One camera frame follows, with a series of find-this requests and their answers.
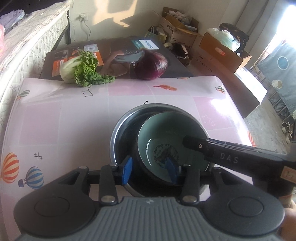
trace metal pot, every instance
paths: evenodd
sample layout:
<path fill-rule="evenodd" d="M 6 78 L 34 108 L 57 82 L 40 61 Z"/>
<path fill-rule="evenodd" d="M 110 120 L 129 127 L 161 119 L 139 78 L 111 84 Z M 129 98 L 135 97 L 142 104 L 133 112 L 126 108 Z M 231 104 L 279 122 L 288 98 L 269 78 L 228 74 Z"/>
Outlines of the metal pot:
<path fill-rule="evenodd" d="M 179 196 L 181 186 L 158 183 L 151 179 L 147 172 L 143 170 L 142 160 L 137 152 L 137 136 L 143 123 L 152 115 L 161 112 L 176 112 L 184 114 L 197 123 L 198 121 L 188 112 L 168 104 L 145 104 L 137 106 L 124 114 L 113 130 L 110 141 L 110 158 L 112 164 L 120 164 L 127 155 L 133 157 L 133 171 L 125 189 L 133 196 Z M 200 193 L 205 190 L 202 185 Z"/>

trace electrical outlet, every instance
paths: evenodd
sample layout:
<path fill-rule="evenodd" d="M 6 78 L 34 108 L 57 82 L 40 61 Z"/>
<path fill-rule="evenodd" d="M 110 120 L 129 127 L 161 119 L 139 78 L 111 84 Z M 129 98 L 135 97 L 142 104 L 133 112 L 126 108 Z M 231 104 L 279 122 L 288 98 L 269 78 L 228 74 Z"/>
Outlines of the electrical outlet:
<path fill-rule="evenodd" d="M 87 13 L 81 13 L 79 17 L 80 17 L 80 21 L 83 21 L 83 20 L 87 21 L 89 19 L 89 15 Z"/>

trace star print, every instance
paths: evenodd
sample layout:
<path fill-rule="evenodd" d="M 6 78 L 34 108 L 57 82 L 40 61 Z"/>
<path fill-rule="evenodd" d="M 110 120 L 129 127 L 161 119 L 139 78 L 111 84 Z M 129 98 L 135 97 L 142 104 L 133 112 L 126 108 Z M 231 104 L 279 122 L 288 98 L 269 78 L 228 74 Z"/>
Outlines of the star print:
<path fill-rule="evenodd" d="M 90 89 L 90 87 L 87 90 L 85 90 L 85 91 L 81 91 L 84 94 L 84 97 L 93 96 L 93 93 L 90 92 L 89 89 Z"/>
<path fill-rule="evenodd" d="M 42 160 L 42 156 L 39 155 L 39 152 L 38 152 L 38 154 L 35 153 L 35 154 L 34 154 L 34 157 L 37 157 L 37 161 L 39 161 L 39 157 L 40 157 L 40 159 Z"/>
<path fill-rule="evenodd" d="M 202 119 L 203 119 L 204 123 L 211 123 L 211 118 L 209 118 L 207 115 L 202 116 Z"/>

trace wall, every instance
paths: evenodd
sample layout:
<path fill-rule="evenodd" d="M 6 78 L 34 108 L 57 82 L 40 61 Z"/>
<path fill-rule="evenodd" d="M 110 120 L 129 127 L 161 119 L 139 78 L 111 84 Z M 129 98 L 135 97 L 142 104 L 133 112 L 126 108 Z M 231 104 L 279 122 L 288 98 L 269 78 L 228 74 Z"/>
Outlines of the wall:
<path fill-rule="evenodd" d="M 85 23 L 79 21 L 80 13 L 88 14 L 86 24 L 91 29 L 90 39 L 143 36 L 151 25 L 158 24 L 152 10 L 161 13 L 164 6 L 182 9 L 187 1 L 74 0 L 70 19 L 75 28 L 75 41 L 86 40 L 89 34 Z M 71 37 L 74 38 L 72 26 Z"/>
<path fill-rule="evenodd" d="M 198 20 L 199 33 L 204 34 L 208 28 L 218 28 L 221 23 L 235 25 L 248 0 L 191 0 L 187 11 Z"/>
<path fill-rule="evenodd" d="M 144 36 L 158 19 L 152 11 L 162 12 L 164 6 L 176 8 L 196 18 L 199 32 L 218 27 L 222 22 L 235 24 L 248 0 L 74 0 L 70 9 L 71 38 L 87 39 L 89 30 L 79 21 L 79 14 L 87 13 L 86 24 L 90 39 Z"/>

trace screw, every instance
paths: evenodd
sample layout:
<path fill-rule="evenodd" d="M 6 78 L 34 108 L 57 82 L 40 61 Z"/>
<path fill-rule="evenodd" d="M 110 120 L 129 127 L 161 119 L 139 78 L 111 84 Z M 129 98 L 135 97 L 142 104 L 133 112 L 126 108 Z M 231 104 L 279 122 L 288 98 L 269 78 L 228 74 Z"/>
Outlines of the screw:
<path fill-rule="evenodd" d="M 101 201 L 105 203 L 112 203 L 115 202 L 115 197 L 111 195 L 106 195 L 101 198 Z"/>
<path fill-rule="evenodd" d="M 187 203 L 195 203 L 197 202 L 197 198 L 195 196 L 187 195 L 183 197 L 183 201 Z"/>

